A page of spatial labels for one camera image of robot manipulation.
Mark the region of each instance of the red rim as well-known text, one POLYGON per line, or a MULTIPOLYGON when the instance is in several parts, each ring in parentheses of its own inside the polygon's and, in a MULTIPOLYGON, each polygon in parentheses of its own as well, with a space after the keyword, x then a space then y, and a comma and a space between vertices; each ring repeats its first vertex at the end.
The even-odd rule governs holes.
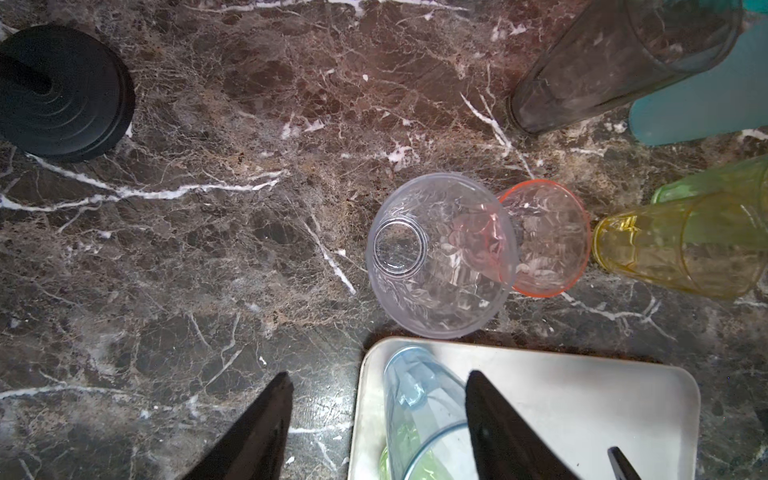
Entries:
POLYGON ((509 196, 509 194, 511 194, 517 189, 527 187, 532 184, 550 184, 550 185, 554 185, 557 188, 562 189, 565 193, 570 195, 571 198, 576 201, 576 204, 581 209, 581 216, 584 218, 584 224, 587 225, 587 242, 586 242, 586 250, 584 252, 584 262, 581 264, 581 268, 579 269, 578 275, 576 275, 574 279, 571 280, 571 282, 569 282, 562 290, 557 290, 557 291, 554 291, 553 293, 533 293, 533 292, 527 292, 523 289, 517 288, 516 285, 512 285, 512 288, 515 289, 515 291, 522 293, 523 295, 532 296, 534 298, 550 298, 552 296, 560 295, 566 290, 569 290, 573 285, 576 284, 576 282, 581 278, 581 276, 584 275, 584 271, 587 269, 587 263, 589 263, 589 253, 592 247, 592 229, 589 226, 589 223, 590 223, 589 214, 584 208, 584 205, 581 202, 581 199, 579 199, 579 197, 574 195, 574 193, 571 192, 569 189, 560 185, 558 182, 547 180, 546 178, 534 178, 533 180, 526 180, 524 182, 521 182, 515 185, 514 187, 510 188, 509 190, 506 190, 500 193, 496 197, 498 198, 499 203, 502 203, 502 206, 503 206, 503 202, 509 196))

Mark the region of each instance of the silver tray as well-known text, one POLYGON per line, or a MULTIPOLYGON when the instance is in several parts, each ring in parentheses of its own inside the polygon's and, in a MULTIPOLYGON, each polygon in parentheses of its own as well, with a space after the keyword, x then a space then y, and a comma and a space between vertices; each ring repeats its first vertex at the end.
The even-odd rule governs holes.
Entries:
POLYGON ((466 380, 482 371, 552 451, 583 480, 615 480, 618 446, 643 480, 693 480, 699 387, 685 370, 653 363, 390 337, 360 370, 349 480, 376 480, 386 445, 384 366, 420 345, 466 380))

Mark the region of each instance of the red-rimmed cup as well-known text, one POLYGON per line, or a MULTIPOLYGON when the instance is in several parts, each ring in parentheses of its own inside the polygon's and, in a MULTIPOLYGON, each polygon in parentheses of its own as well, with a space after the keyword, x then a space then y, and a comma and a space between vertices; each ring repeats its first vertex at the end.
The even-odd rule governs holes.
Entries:
POLYGON ((522 182, 497 195, 518 242, 514 288, 550 297, 571 288, 589 261, 589 214, 569 189, 545 179, 522 182))

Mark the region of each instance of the brown marble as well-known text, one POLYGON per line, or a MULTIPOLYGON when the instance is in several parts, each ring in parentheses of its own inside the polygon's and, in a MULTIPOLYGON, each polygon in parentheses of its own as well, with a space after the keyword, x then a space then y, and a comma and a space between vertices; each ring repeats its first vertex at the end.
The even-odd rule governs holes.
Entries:
MULTIPOLYGON (((400 332, 364 271, 395 188, 458 171, 500 191, 528 178, 522 158, 597 220, 768 152, 739 134, 645 147, 626 108, 507 148, 462 95, 503 127, 505 95, 584 5, 0 3, 10 28, 107 43, 137 91, 131 137, 59 166, 79 177, 0 144, 22 206, 0 209, 0 478, 177 478, 280 370, 296 383, 283 477, 345 478, 360 360, 400 332), (189 185, 215 187, 169 193, 189 185)), ((466 340, 682 366, 702 392, 698 478, 768 474, 765 281, 725 303, 590 265, 466 340)))

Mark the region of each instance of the black disc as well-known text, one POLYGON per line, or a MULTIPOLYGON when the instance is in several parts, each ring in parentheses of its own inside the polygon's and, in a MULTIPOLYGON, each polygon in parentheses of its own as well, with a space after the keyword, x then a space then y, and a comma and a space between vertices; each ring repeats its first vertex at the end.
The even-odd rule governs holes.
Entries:
POLYGON ((0 78, 0 134, 23 151, 59 161, 102 155, 125 135, 136 106, 125 64, 95 38, 73 28, 27 28, 0 51, 47 75, 37 94, 0 78))

